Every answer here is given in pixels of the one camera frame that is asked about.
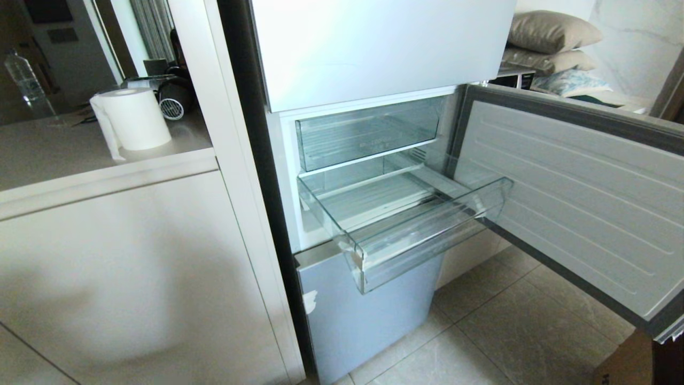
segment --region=floor tile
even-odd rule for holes
[[[337,380],[333,385],[355,385],[352,378],[347,374],[341,379]]]
[[[618,345],[634,332],[632,324],[545,266],[525,279]]]
[[[354,383],[356,385],[367,384],[373,378],[393,367],[397,362],[432,340],[452,324],[449,317],[442,313],[435,305],[432,305],[423,325],[420,325],[416,330],[354,369],[350,373]]]
[[[457,326],[517,384],[589,384],[617,345],[520,280]]]
[[[540,264],[539,261],[515,246],[510,246],[500,251],[494,256],[494,259],[522,275],[534,270]]]
[[[318,377],[316,375],[310,375],[297,385],[319,385]],[[347,374],[337,380],[333,385],[354,385],[354,381],[352,381],[352,378]]]
[[[374,385],[511,384],[456,327],[374,379]]]
[[[521,274],[491,258],[437,290],[433,302],[457,322],[520,277]]]
[[[501,240],[499,241],[499,244],[497,245],[497,249],[495,252],[499,253],[500,251],[503,251],[504,249],[507,249],[508,247],[510,247],[510,245],[511,245],[511,242],[508,242],[507,240],[501,238]]]

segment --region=curtain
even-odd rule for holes
[[[169,37],[174,23],[166,0],[130,1],[150,59],[175,60]]]

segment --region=cardboard box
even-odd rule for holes
[[[651,385],[651,338],[637,330],[594,371],[593,385]]]

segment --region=freezer drawer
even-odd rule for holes
[[[422,324],[442,264],[442,255],[435,255],[364,295],[333,242],[295,258],[321,385],[337,381]]]
[[[401,152],[303,175],[298,186],[368,293],[496,221],[512,182],[469,188]]]

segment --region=cabinet door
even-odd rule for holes
[[[84,384],[288,383],[218,171],[0,222],[1,320]]]

